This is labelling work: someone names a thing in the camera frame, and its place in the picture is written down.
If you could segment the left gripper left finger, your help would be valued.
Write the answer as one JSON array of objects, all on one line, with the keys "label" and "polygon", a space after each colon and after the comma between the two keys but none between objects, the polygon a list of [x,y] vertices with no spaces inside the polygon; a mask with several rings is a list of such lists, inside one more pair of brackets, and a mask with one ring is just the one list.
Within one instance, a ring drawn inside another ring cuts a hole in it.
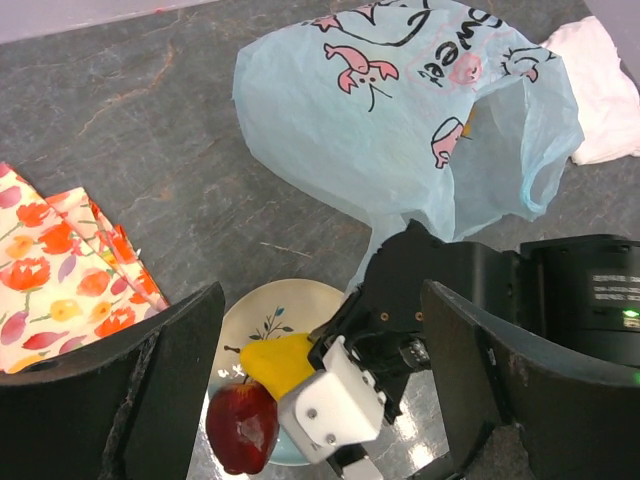
[{"label": "left gripper left finger", "polygon": [[221,331],[218,283],[1,377],[4,479],[183,479]]}]

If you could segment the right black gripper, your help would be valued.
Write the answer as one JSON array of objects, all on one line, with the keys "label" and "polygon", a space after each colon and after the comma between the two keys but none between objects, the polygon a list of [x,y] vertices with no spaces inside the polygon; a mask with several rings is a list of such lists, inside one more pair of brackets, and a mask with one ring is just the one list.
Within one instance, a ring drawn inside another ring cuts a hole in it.
[{"label": "right black gripper", "polygon": [[425,281],[436,281],[504,320],[516,312],[520,257],[471,241],[446,243],[412,220],[385,240],[369,260],[364,279],[319,332],[312,334],[311,365],[319,369],[329,345],[343,336],[386,396],[384,418],[393,423],[413,370],[401,348],[422,333]]}]

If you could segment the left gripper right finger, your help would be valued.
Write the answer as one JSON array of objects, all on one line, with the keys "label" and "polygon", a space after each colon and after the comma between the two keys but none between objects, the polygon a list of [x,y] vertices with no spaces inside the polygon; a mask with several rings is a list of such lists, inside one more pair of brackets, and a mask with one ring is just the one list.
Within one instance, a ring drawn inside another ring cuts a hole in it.
[{"label": "left gripper right finger", "polygon": [[513,425],[538,479],[638,478],[638,369],[552,343],[437,282],[421,301],[454,473]]}]

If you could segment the yellow fake lemon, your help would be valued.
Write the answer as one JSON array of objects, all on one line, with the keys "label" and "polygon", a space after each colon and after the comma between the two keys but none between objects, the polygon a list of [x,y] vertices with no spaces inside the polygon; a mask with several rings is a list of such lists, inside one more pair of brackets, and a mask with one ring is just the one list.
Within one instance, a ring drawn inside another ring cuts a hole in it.
[{"label": "yellow fake lemon", "polygon": [[315,373],[308,360],[312,347],[308,333],[298,333],[250,343],[239,359],[245,373],[279,402]]}]

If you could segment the red fake apple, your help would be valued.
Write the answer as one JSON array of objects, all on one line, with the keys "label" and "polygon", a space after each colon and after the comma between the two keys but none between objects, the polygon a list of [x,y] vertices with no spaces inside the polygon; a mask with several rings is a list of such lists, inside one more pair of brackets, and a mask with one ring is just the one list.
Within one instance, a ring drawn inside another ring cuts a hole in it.
[{"label": "red fake apple", "polygon": [[257,382],[226,384],[209,400],[205,429],[214,455],[228,474],[258,474],[279,435],[277,403]]}]

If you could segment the light blue plastic bag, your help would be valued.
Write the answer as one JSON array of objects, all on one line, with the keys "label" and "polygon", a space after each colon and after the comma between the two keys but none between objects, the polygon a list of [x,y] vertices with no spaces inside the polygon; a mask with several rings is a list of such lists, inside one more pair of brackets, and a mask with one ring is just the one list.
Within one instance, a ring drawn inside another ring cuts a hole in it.
[{"label": "light blue plastic bag", "polygon": [[242,48],[232,97],[251,154],[365,223],[459,241],[541,216],[584,139],[560,56],[455,1],[378,1]]}]

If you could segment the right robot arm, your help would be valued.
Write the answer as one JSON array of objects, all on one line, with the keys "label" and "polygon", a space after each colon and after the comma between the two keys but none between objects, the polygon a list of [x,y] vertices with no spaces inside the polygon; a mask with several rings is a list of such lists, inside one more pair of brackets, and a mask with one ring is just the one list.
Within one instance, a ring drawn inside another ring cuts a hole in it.
[{"label": "right robot arm", "polygon": [[418,221],[385,240],[355,291],[314,330],[311,365],[331,344],[369,371],[393,421],[411,374],[431,361],[421,289],[435,281],[489,314],[566,348],[605,361],[639,363],[639,245],[583,235],[497,251],[472,241],[447,243]]}]

